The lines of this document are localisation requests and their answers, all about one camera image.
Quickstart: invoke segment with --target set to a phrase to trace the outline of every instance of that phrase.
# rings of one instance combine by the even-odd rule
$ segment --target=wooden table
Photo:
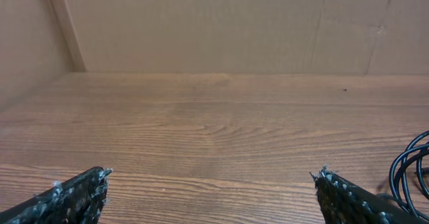
[[[0,210],[103,166],[101,223],[324,223],[309,171],[386,191],[427,129],[427,76],[72,73],[0,113]]]

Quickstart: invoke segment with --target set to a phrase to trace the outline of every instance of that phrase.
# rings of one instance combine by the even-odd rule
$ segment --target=wooden plank
[[[429,125],[428,83],[421,76],[69,74],[0,113],[0,208],[53,179],[108,166],[116,169],[116,202],[104,223],[321,223],[308,171],[329,163],[381,191],[393,159]],[[307,209],[290,204],[295,192]],[[420,194],[413,198],[424,211]]]

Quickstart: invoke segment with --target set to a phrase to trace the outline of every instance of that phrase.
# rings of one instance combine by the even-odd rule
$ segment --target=brown cardboard wall
[[[0,109],[70,70],[49,0],[0,0]]]
[[[63,2],[91,72],[429,74],[428,0]]]

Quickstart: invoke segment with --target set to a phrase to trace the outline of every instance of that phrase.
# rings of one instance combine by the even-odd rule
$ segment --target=black textured material
[[[428,224],[324,167],[313,175],[326,224]]]
[[[54,188],[0,213],[6,224],[93,224],[106,202],[110,168],[94,167]]]

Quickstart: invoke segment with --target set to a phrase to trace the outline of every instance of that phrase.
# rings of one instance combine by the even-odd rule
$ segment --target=black cable
[[[429,155],[429,142],[427,142],[424,145],[414,147],[420,140],[425,138],[429,135],[429,131],[425,131],[424,133],[421,133],[419,136],[417,136],[415,139],[413,139],[410,144],[408,144],[405,152],[400,154],[392,163],[389,171],[389,185],[392,193],[392,197],[386,194],[380,195],[380,197],[385,199],[390,199],[395,201],[401,209],[403,209],[405,212],[422,219],[425,219],[429,221],[429,216],[419,212],[416,210],[415,206],[413,205],[411,196],[410,196],[410,190],[408,189],[408,181],[406,176],[406,169],[408,166],[416,162],[416,174],[418,178],[419,185],[422,190],[422,194],[429,199],[429,189],[426,186],[423,176],[424,174],[428,173],[427,169],[422,168],[422,158],[424,156]],[[409,160],[408,155],[419,152],[415,156],[412,156]],[[395,169],[397,165],[400,163],[400,167],[395,173]],[[400,189],[400,182],[402,183],[402,191],[404,192],[405,201],[402,200],[399,189]]]

